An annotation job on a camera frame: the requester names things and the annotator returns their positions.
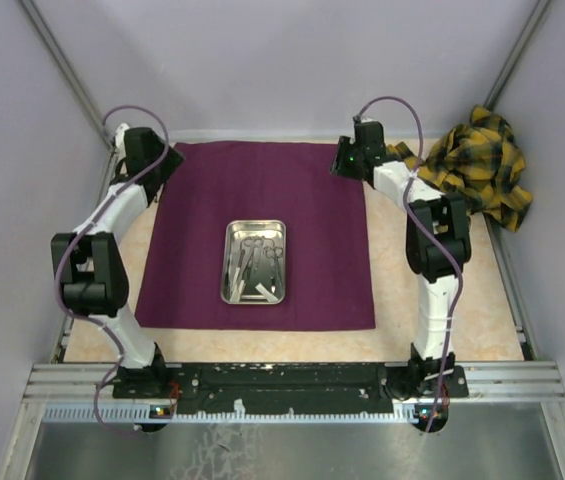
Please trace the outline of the purple cloth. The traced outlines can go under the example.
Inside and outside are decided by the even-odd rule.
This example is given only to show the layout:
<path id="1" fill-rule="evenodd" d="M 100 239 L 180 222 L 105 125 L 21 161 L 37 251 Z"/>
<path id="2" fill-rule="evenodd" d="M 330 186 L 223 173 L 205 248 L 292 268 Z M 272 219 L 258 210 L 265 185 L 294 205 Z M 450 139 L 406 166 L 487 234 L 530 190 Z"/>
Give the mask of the purple cloth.
<path id="1" fill-rule="evenodd" d="M 148 328 L 368 330 L 375 325 L 365 198 L 335 176 L 329 144 L 179 144 L 183 163 L 158 204 L 136 306 Z M 220 295 L 235 220 L 285 224 L 287 293 L 269 306 Z"/>

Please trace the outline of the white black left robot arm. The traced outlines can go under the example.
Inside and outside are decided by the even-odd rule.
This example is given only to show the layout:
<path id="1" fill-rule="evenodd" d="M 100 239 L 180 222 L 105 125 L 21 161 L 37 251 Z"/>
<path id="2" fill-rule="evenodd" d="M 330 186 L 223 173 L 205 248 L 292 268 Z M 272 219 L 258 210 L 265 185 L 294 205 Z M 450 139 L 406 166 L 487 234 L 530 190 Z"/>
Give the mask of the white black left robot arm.
<path id="1" fill-rule="evenodd" d="M 116 394 L 156 397 L 168 389 L 170 373 L 128 304 L 130 286 L 119 242 L 183 157 L 149 127 L 120 125 L 115 146 L 121 161 L 103 201 L 72 232 L 52 238 L 53 270 L 60 306 L 101 328 L 118 350 L 112 380 Z"/>

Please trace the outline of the steel instrument tray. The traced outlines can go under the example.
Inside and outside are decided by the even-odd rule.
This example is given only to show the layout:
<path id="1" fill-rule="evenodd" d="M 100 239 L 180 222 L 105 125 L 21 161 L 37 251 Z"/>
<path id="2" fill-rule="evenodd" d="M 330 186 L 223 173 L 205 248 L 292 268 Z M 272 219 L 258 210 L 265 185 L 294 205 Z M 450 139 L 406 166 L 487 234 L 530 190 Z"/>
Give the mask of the steel instrument tray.
<path id="1" fill-rule="evenodd" d="M 243 250 L 243 241 L 250 236 L 261 236 L 264 244 L 254 255 L 254 264 L 249 280 L 242 280 L 240 285 L 241 295 L 237 303 L 229 300 L 230 288 L 233 273 L 238 261 L 240 252 Z M 236 220 L 230 222 L 226 227 L 223 266 L 221 272 L 220 297 L 228 305 L 234 306 L 273 306 L 278 305 L 268 303 L 256 291 L 255 286 L 262 283 L 271 289 L 271 266 L 265 257 L 264 247 L 275 243 L 284 249 L 281 260 L 283 275 L 283 287 L 280 296 L 283 300 L 286 297 L 286 225 L 280 220 Z"/>

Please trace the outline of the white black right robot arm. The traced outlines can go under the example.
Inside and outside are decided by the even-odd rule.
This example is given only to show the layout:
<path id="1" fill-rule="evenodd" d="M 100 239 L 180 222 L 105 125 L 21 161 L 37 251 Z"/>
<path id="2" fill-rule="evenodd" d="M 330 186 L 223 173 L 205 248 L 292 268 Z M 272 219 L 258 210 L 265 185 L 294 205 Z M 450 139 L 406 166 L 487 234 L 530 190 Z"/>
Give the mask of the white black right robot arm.
<path id="1" fill-rule="evenodd" d="M 430 186 L 389 153 L 381 123 L 355 117 L 353 125 L 353 137 L 339 138 L 330 171 L 367 182 L 407 215 L 405 254 L 418 281 L 418 326 L 403 389 L 432 395 L 454 368 L 452 322 L 472 254 L 465 201 Z"/>

